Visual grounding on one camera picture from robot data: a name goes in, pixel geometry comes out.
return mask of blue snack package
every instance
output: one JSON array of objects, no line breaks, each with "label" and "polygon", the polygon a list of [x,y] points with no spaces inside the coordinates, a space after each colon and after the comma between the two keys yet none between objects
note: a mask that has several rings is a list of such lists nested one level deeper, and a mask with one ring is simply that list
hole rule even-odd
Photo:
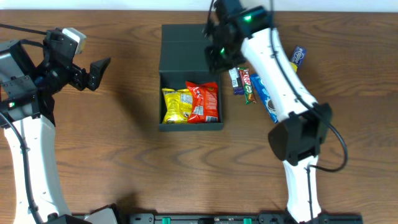
[{"label": "blue snack package", "polygon": [[292,62],[294,70],[297,72],[297,69],[300,68],[303,64],[305,55],[307,54],[307,50],[303,47],[296,46],[293,51],[292,58],[290,62]]},{"label": "blue snack package", "polygon": [[274,123],[278,123],[276,110],[274,108],[274,105],[272,104],[271,97],[269,96],[269,93],[266,90],[266,87],[264,86],[261,78],[259,77],[259,75],[253,74],[250,76],[250,80],[251,83],[254,85],[254,88],[256,89],[257,93],[259,94],[262,103],[264,104],[264,106],[266,106],[266,109],[272,121]]}]

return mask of candy bar wrapper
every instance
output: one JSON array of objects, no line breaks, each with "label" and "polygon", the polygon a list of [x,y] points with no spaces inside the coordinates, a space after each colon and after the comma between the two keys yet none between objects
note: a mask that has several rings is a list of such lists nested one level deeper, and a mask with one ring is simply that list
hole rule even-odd
[{"label": "candy bar wrapper", "polygon": [[232,80],[232,87],[234,88],[234,95],[244,95],[242,79],[239,76],[238,69],[237,68],[230,69],[229,76],[231,77],[231,80]]},{"label": "candy bar wrapper", "polygon": [[307,50],[305,48],[300,46],[296,46],[296,48],[294,48],[290,64],[295,72],[297,72],[297,69],[302,66],[306,54]]},{"label": "candy bar wrapper", "polygon": [[254,97],[253,88],[251,86],[250,74],[248,68],[238,68],[239,76],[242,79],[242,85],[244,90],[244,97],[246,99],[246,104],[257,103]]},{"label": "candy bar wrapper", "polygon": [[272,121],[274,123],[278,123],[278,117],[276,115],[276,110],[274,108],[274,105],[272,104],[271,97],[268,94],[268,91],[266,90],[266,87],[264,86],[261,78],[257,74],[253,74],[250,77],[251,82],[253,83],[254,88],[256,89],[257,93],[260,96],[260,99],[264,106],[266,106],[266,109],[268,111],[269,116],[271,117]]}]

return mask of yellow chip bag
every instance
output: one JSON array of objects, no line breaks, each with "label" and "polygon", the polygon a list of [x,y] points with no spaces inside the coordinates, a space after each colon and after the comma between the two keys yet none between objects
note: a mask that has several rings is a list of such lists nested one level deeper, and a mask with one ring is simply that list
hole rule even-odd
[{"label": "yellow chip bag", "polygon": [[162,89],[167,112],[163,124],[187,123],[192,112],[192,94],[188,89]]}]

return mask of purple wrapper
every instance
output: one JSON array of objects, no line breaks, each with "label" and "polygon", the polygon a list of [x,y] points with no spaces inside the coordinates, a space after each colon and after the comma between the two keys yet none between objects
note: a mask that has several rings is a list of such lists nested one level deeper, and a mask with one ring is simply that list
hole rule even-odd
[{"label": "purple wrapper", "polygon": [[234,95],[244,95],[242,79],[239,76],[238,69],[237,68],[230,69],[229,77],[231,77],[232,87],[234,88]]}]

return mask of open box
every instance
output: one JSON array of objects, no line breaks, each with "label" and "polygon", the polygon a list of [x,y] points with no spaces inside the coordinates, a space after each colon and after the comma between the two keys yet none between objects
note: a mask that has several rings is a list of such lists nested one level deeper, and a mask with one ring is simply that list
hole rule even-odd
[{"label": "open box", "polygon": [[[211,42],[204,37],[204,24],[178,24],[162,26],[162,51],[160,53],[160,121],[161,131],[216,131],[223,129],[221,110],[221,77],[209,72],[205,48]],[[185,82],[202,84],[216,82],[218,85],[218,123],[162,124],[166,114],[162,88],[181,90]]]}]

